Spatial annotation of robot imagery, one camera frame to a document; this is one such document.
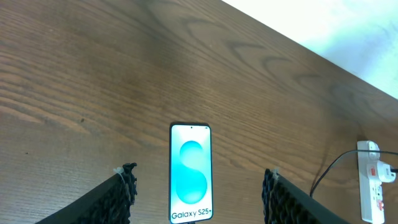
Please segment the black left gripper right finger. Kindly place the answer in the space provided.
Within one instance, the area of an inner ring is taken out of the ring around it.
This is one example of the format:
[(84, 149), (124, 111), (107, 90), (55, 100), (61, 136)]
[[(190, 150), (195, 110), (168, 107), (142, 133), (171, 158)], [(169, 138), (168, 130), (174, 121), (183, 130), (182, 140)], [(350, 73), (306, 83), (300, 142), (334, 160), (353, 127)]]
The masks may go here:
[(261, 197), (265, 224), (346, 223), (276, 170), (265, 170)]

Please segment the blue Galaxy smartphone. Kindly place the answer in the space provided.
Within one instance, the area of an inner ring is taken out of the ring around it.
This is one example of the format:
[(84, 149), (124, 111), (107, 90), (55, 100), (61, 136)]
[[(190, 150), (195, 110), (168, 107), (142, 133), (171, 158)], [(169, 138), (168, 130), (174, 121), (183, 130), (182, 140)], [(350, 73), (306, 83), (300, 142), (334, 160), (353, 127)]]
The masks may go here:
[(211, 128), (174, 121), (169, 127), (169, 222), (211, 220), (213, 208)]

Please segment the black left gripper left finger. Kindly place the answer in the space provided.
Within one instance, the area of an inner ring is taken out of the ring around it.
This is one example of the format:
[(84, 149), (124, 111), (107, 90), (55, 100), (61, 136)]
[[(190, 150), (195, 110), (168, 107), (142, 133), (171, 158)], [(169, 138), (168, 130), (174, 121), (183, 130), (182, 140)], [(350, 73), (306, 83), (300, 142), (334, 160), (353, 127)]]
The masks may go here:
[(108, 180), (38, 224), (130, 224), (130, 207), (137, 195), (137, 178), (132, 173), (136, 166), (133, 162), (116, 168)]

